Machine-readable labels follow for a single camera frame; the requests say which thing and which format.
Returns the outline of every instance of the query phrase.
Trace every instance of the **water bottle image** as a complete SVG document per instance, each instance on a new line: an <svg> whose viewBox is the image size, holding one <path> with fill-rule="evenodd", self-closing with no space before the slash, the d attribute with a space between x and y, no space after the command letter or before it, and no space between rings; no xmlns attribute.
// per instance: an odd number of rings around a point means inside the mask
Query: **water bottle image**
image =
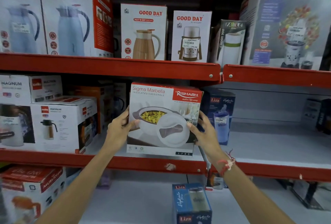
<svg viewBox="0 0 331 224"><path fill-rule="evenodd" d="M222 109L214 112L214 125L217 134L218 142L221 145L227 145L229 139L229 113L226 111L226 105Z"/></svg>

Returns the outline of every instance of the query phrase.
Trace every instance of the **blue box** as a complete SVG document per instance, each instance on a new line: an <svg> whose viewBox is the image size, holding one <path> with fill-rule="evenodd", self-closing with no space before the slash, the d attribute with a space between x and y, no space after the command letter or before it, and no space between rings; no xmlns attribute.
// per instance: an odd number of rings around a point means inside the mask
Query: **blue box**
<svg viewBox="0 0 331 224"><path fill-rule="evenodd" d="M212 208L200 183L172 185L172 206L174 224L212 223Z"/></svg>
<svg viewBox="0 0 331 224"><path fill-rule="evenodd" d="M219 144L226 146L229 140L236 95L232 92L209 87L204 88L203 91L200 109L215 127Z"/></svg>

